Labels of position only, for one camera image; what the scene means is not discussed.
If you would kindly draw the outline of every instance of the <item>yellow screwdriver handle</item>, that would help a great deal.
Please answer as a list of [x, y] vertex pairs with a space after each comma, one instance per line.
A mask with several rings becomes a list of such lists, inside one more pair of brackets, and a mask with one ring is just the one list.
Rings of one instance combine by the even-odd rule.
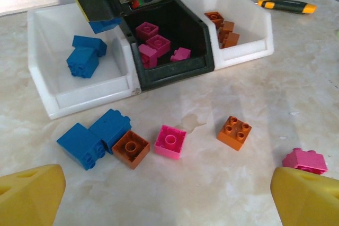
[[295, 0], [258, 0], [258, 5], [267, 9], [300, 14], [311, 14], [317, 9], [316, 5]]

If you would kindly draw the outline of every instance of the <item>toy block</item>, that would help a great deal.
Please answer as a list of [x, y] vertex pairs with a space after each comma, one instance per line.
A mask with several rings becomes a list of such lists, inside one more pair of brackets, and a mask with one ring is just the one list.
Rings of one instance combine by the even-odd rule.
[[218, 12], [209, 12], [205, 15], [216, 25], [217, 29], [222, 26], [224, 18]]
[[129, 130], [112, 147], [114, 156], [131, 169], [135, 169], [150, 152], [149, 143], [142, 137]]
[[101, 139], [79, 123], [69, 129], [57, 142], [66, 154], [80, 163], [85, 170], [92, 169], [95, 162], [105, 155]]
[[92, 48], [75, 48], [66, 61], [71, 74], [82, 78], [91, 78], [99, 65], [96, 50]]
[[141, 61], [146, 69], [151, 69], [157, 66], [157, 50], [152, 49], [150, 46], [142, 44], [139, 47]]
[[282, 161], [284, 167], [301, 169], [321, 175], [327, 172], [324, 156], [313, 150], [302, 151], [301, 148], [293, 148], [293, 151], [286, 155]]
[[251, 129], [252, 127], [249, 124], [238, 120], [234, 116], [230, 116], [221, 128], [217, 139], [239, 151]]
[[53, 225], [65, 187], [56, 164], [0, 177], [0, 225]]
[[110, 109], [92, 124], [89, 130], [102, 140], [106, 151], [113, 154], [114, 144], [132, 128], [130, 121], [130, 118], [122, 116], [120, 111]]
[[174, 55], [171, 56], [171, 61], [175, 62], [175, 61], [188, 59], [190, 58], [190, 56], [191, 56], [191, 50], [180, 47], [179, 49], [174, 51]]
[[75, 35], [73, 38], [72, 46], [75, 48], [85, 47], [85, 48], [93, 48], [97, 52], [97, 56], [105, 56], [107, 51], [107, 44], [104, 43], [99, 38], [91, 38], [91, 37], [81, 37], [80, 35]]
[[147, 41], [159, 33], [159, 27], [149, 22], [144, 22], [136, 28], [138, 38]]
[[171, 49], [171, 42], [168, 39], [158, 34], [148, 39], [146, 41], [146, 44], [150, 46], [151, 48], [158, 51], [158, 54], [157, 54], [158, 58], [168, 53], [169, 50]]
[[99, 34], [114, 29], [121, 23], [121, 21], [121, 18], [112, 19], [110, 21], [90, 21], [89, 25], [95, 34]]
[[222, 42], [222, 48], [229, 48], [236, 46], [239, 41], [240, 34], [236, 33], [229, 33], [228, 36], [226, 37], [226, 40]]
[[179, 160], [185, 138], [185, 131], [163, 125], [154, 144], [154, 152], [173, 160]]
[[339, 180], [302, 170], [279, 167], [271, 194], [284, 226], [337, 226]]
[[232, 33], [233, 29], [234, 29], [234, 22], [224, 21], [224, 23], [222, 24], [222, 27], [220, 27], [220, 30], [219, 30], [219, 35], [218, 35], [219, 42], [222, 43], [225, 36], [229, 33]]

